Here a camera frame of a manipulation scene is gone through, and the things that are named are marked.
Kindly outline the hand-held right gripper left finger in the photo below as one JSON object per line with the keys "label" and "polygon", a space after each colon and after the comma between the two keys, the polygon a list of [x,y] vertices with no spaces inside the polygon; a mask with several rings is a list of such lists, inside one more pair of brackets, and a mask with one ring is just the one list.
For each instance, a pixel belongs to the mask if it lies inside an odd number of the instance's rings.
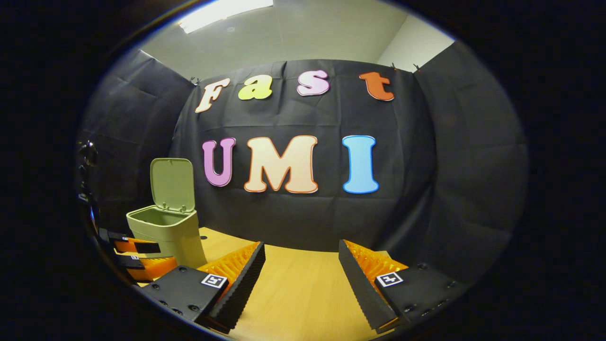
{"label": "hand-held right gripper left finger", "polygon": [[189,322],[228,334],[240,319],[266,261],[253,242],[197,269],[177,266],[143,293]]}

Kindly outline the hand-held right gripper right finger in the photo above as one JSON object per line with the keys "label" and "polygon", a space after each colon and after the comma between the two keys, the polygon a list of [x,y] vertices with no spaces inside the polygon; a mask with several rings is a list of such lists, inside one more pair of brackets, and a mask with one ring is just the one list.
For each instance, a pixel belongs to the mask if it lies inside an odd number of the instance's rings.
{"label": "hand-held right gripper right finger", "polygon": [[339,262],[375,332],[411,328],[467,291],[465,281],[426,263],[407,266],[347,240],[339,241]]}

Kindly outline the green desktop garbage bin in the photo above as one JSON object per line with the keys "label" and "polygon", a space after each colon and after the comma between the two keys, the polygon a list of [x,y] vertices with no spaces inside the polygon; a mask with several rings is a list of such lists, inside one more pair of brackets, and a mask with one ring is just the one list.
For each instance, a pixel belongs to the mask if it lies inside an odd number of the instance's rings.
{"label": "green desktop garbage bin", "polygon": [[195,208],[193,165],[186,158],[155,158],[150,163],[153,205],[126,214],[134,237],[157,242],[158,256],[180,266],[206,264]]}

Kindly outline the wooden desktop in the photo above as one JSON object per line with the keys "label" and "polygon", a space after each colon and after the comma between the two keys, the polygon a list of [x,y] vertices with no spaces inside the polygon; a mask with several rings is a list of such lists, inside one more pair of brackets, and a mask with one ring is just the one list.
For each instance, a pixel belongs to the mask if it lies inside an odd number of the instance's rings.
{"label": "wooden desktop", "polygon": [[266,261],[236,327],[236,341],[370,341],[370,328],[337,252],[266,242]]}

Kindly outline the black backdrop cloth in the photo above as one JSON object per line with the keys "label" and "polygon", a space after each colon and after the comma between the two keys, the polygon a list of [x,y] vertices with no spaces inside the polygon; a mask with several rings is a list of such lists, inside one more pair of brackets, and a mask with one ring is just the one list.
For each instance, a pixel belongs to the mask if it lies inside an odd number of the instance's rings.
{"label": "black backdrop cloth", "polygon": [[[299,135],[317,138],[317,192],[246,191],[248,140],[283,153]],[[98,150],[90,182],[107,229],[127,233],[127,212],[153,203],[154,158],[186,158],[201,227],[309,251],[347,239],[460,281],[506,248],[528,184],[514,106],[461,43],[413,73],[277,61],[198,85],[138,51],[100,80],[80,137]]]}

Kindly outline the rectangular ceiling light panel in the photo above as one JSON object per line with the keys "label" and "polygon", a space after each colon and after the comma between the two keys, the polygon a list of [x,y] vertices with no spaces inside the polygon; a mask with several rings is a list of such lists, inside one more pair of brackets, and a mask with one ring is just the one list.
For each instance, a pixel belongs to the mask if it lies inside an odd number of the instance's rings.
{"label": "rectangular ceiling light panel", "polygon": [[248,11],[271,7],[273,4],[274,0],[214,0],[180,18],[178,24],[186,34],[189,34],[214,22]]}

